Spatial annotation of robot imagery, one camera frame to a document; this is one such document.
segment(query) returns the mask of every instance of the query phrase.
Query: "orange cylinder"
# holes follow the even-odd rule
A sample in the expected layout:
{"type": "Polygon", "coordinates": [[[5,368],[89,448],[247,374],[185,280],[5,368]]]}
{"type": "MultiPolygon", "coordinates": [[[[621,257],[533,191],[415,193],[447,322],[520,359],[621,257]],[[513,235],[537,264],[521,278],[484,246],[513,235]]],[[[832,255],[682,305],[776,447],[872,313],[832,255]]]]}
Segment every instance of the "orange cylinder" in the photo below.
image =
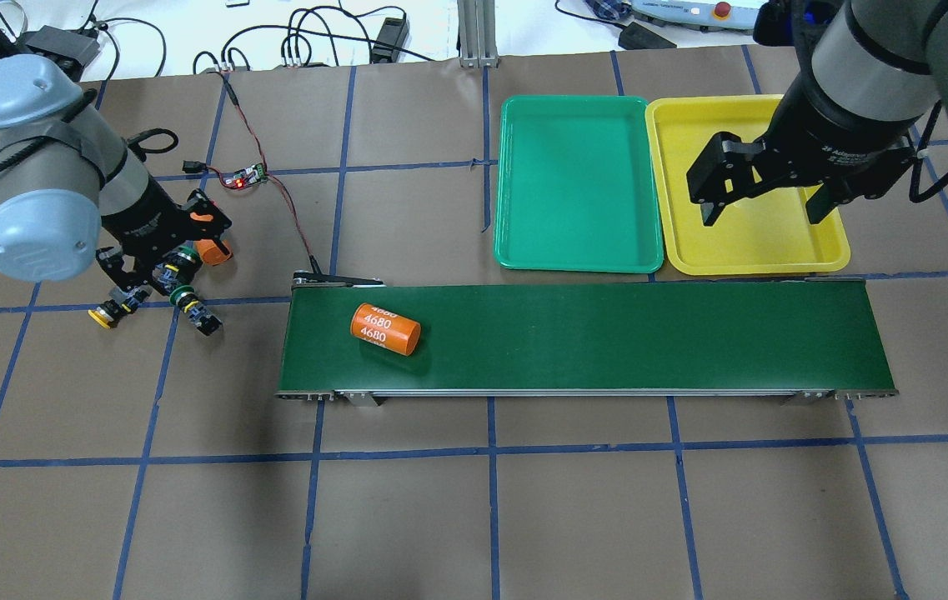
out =
{"type": "Polygon", "coordinates": [[[409,357],[421,337],[421,324],[364,302],[351,318],[351,334],[409,357]]]}
{"type": "MultiPolygon", "coordinates": [[[[192,219],[196,221],[213,221],[214,217],[209,215],[196,215],[195,212],[191,213],[192,219]]],[[[230,258],[233,258],[233,247],[229,246],[229,242],[222,240],[222,246],[228,251],[228,253],[223,252],[218,244],[214,243],[214,240],[211,239],[197,239],[195,242],[196,252],[199,254],[199,257],[203,259],[203,262],[207,263],[210,266],[221,265],[225,263],[230,258]]]]}

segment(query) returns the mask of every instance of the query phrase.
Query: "green conveyor belt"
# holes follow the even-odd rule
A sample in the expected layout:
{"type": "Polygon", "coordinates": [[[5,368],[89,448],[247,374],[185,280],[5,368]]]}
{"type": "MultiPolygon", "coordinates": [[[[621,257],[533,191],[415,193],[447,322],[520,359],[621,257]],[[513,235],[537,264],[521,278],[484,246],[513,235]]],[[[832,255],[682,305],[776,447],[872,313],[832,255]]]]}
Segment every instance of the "green conveyor belt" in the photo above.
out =
{"type": "Polygon", "coordinates": [[[894,392],[859,281],[297,288],[278,395],[894,392]],[[423,324],[360,342],[372,303],[423,324]]]}

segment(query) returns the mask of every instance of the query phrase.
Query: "red wire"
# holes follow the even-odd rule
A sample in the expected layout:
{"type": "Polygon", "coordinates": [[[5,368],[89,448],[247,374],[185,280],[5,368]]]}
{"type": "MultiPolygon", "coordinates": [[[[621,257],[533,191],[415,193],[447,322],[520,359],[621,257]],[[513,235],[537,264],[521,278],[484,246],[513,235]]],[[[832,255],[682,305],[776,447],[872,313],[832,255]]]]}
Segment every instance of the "red wire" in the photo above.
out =
{"type": "Polygon", "coordinates": [[[211,167],[211,166],[209,166],[209,164],[208,164],[207,169],[210,170],[211,173],[214,173],[215,175],[218,176],[218,183],[222,183],[222,187],[223,187],[223,188],[225,188],[225,189],[227,189],[227,190],[240,190],[240,189],[244,189],[244,187],[237,187],[237,186],[229,185],[229,183],[226,183],[226,182],[225,182],[225,179],[222,179],[222,172],[219,171],[217,168],[211,167]]]}
{"type": "Polygon", "coordinates": [[[234,105],[237,109],[237,113],[240,114],[241,121],[244,121],[244,126],[248,127],[248,133],[252,134],[252,138],[255,139],[256,148],[259,148],[259,158],[263,160],[263,170],[270,171],[270,167],[267,166],[267,155],[263,153],[263,144],[259,141],[259,137],[255,134],[255,129],[252,129],[252,124],[248,122],[248,115],[244,114],[244,109],[240,105],[234,105]]]}
{"type": "Polygon", "coordinates": [[[307,258],[310,258],[310,256],[314,255],[314,253],[310,251],[310,242],[307,242],[307,235],[305,232],[303,232],[302,225],[299,225],[299,216],[295,212],[295,202],[292,202],[292,194],[289,193],[288,188],[285,187],[284,183],[280,181],[280,179],[276,178],[276,176],[267,174],[267,178],[270,178],[270,182],[272,182],[273,185],[277,187],[277,190],[279,190],[280,194],[282,194],[282,197],[284,198],[284,202],[288,204],[288,210],[290,213],[292,213],[292,220],[295,221],[295,231],[299,232],[299,239],[301,239],[303,242],[303,249],[306,249],[307,258]]]}
{"type": "MultiPolygon", "coordinates": [[[[222,73],[219,72],[218,75],[222,77],[223,81],[226,81],[225,77],[222,76],[222,73]]],[[[241,121],[244,121],[244,126],[248,129],[248,133],[252,134],[252,138],[255,140],[255,147],[259,151],[259,159],[263,161],[263,170],[265,171],[265,175],[267,175],[267,179],[270,179],[270,182],[277,188],[277,191],[280,192],[280,195],[282,195],[284,204],[288,206],[288,212],[292,213],[292,220],[295,221],[295,231],[298,232],[299,239],[301,239],[303,242],[303,249],[307,251],[307,258],[310,259],[311,265],[314,265],[314,253],[311,252],[310,242],[307,240],[307,235],[305,232],[303,232],[302,225],[299,224],[299,215],[297,212],[295,212],[295,202],[292,201],[292,194],[288,191],[288,188],[284,186],[284,183],[280,181],[280,179],[276,178],[276,176],[270,173],[270,167],[268,167],[267,163],[267,155],[265,155],[265,152],[263,152],[263,142],[259,141],[258,134],[255,133],[255,129],[252,128],[252,124],[250,124],[248,121],[248,115],[244,114],[244,109],[242,109],[236,102],[233,102],[233,107],[234,109],[237,109],[237,114],[240,115],[241,121]]],[[[230,190],[248,189],[247,187],[226,185],[226,182],[222,179],[221,171],[214,167],[207,168],[210,168],[211,171],[214,171],[214,174],[218,175],[218,181],[222,183],[222,187],[230,190]]]]}

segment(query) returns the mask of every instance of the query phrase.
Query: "metal frame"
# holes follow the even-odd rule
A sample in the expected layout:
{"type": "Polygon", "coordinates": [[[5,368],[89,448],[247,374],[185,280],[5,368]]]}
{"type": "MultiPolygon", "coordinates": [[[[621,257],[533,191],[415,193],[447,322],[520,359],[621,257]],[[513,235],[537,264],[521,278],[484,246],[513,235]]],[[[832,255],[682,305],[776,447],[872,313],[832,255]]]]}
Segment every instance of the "metal frame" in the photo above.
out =
{"type": "Polygon", "coordinates": [[[498,66],[496,4],[493,0],[458,0],[459,65],[464,68],[498,66]]]}
{"type": "Polygon", "coordinates": [[[824,398],[857,400],[862,398],[892,398],[900,395],[896,390],[370,390],[337,391],[282,391],[276,398],[283,400],[348,400],[356,407],[377,407],[386,398],[538,398],[539,396],[783,396],[784,405],[802,406],[824,398]]]}

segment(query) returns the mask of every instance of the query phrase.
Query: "brown paper floor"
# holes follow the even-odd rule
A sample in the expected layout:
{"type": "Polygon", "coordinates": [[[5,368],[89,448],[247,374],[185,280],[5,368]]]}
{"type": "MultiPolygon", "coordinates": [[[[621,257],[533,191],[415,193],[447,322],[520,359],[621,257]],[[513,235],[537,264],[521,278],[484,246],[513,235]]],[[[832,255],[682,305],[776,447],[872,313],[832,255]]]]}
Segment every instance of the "brown paper floor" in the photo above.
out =
{"type": "MultiPolygon", "coordinates": [[[[322,265],[535,284],[646,277],[493,260],[505,99],[781,93],[796,71],[790,50],[730,47],[231,81],[322,265]]],[[[176,198],[204,183],[236,223],[237,258],[196,281],[225,327],[202,337],[159,303],[103,331],[85,315],[110,288],[98,271],[0,277],[0,598],[948,598],[948,188],[843,212],[898,398],[359,410],[271,398],[307,263],[273,189],[180,173],[255,161],[218,77],[115,81],[101,111],[126,136],[175,130],[149,167],[176,198]]],[[[948,168],[947,128],[930,166],[948,168]]]]}

